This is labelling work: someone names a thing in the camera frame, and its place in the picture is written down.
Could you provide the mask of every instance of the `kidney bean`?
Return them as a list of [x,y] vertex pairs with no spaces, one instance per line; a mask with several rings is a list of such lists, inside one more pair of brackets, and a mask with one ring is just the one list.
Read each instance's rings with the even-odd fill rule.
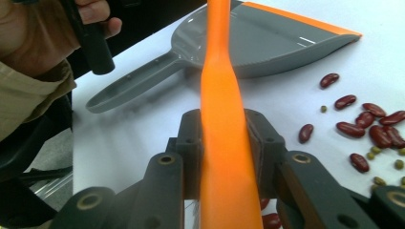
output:
[[381,149],[390,148],[393,142],[381,126],[373,125],[369,130],[374,145]]
[[306,124],[304,125],[300,133],[298,134],[298,138],[301,143],[305,143],[310,139],[310,135],[312,134],[313,131],[313,125],[312,124]]
[[357,99],[357,97],[353,94],[343,96],[343,97],[337,99],[336,102],[334,102],[334,107],[337,110],[342,110],[342,109],[350,106],[353,102],[355,102],[356,99]]
[[338,122],[336,123],[336,128],[344,134],[352,137],[359,138],[366,134],[366,131],[363,128],[349,122]]
[[370,112],[371,114],[373,114],[374,116],[377,117],[383,117],[385,115],[387,115],[387,113],[385,113],[384,110],[382,110],[382,108],[380,108],[378,105],[375,105],[373,103],[363,103],[363,108]]
[[321,88],[325,89],[332,83],[336,82],[338,79],[339,79],[338,73],[329,73],[321,79],[321,82],[319,82],[319,84],[321,85]]
[[355,124],[361,128],[368,128],[374,122],[374,116],[369,112],[361,113],[355,120]]
[[264,229],[278,229],[281,227],[281,221],[277,213],[271,213],[262,216]]
[[405,140],[404,138],[402,138],[402,136],[399,134],[399,131],[395,127],[384,126],[382,129],[391,139],[391,142],[396,148],[398,149],[405,148]]
[[360,173],[369,172],[370,166],[367,163],[366,158],[359,154],[351,154],[350,155],[352,166]]
[[381,125],[394,125],[402,120],[405,120],[405,111],[398,111],[379,120]]
[[270,202],[269,198],[261,198],[260,199],[260,209],[263,210],[268,206],[268,203]]

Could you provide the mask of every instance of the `dustpan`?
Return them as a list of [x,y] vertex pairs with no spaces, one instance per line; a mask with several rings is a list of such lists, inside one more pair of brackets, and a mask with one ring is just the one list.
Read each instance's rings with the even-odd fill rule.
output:
[[[233,3],[230,58],[238,78],[283,73],[308,65],[357,41],[361,34],[263,5]],[[123,76],[86,104],[92,113],[113,109],[184,68],[203,68],[206,8],[187,17],[172,35],[172,49]]]

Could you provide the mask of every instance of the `white surface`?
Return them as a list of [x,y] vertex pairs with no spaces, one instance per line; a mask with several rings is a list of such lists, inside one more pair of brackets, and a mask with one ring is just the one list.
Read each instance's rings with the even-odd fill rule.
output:
[[[289,150],[318,157],[336,180],[366,197],[372,179],[383,177],[398,185],[405,171],[393,164],[399,155],[385,150],[370,162],[371,170],[359,174],[348,161],[351,153],[365,155],[372,146],[367,136],[349,139],[338,134],[335,123],[354,122],[361,104],[372,102],[388,114],[405,110],[405,2],[391,1],[253,1],[302,14],[363,33],[360,41],[315,63],[287,73],[240,80],[245,107],[266,116],[282,135]],[[116,69],[107,75],[88,73],[74,90],[74,192],[106,186],[116,192],[143,177],[151,156],[164,152],[169,137],[177,136],[181,115],[200,107],[199,73],[179,72],[140,97],[103,114],[92,114],[86,102],[103,88],[170,49],[170,37],[181,22],[159,31],[115,57]],[[319,88],[327,73],[341,78],[326,90]],[[343,111],[334,101],[357,95]],[[320,107],[328,106],[321,114]],[[307,123],[314,133],[306,144],[297,134]],[[405,123],[396,125],[405,135]]]

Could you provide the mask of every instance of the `beige sleeve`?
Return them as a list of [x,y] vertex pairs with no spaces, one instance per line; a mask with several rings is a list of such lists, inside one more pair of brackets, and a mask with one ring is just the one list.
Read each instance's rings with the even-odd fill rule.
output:
[[0,62],[0,141],[23,122],[45,113],[54,100],[75,87],[69,63],[64,60],[46,74],[61,80],[44,82],[19,73]]

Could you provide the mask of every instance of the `orange handle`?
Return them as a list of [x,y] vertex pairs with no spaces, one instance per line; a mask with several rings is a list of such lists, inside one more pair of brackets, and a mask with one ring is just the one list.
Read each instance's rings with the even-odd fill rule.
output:
[[229,59],[229,0],[208,0],[202,69],[201,229],[263,228],[245,112]]

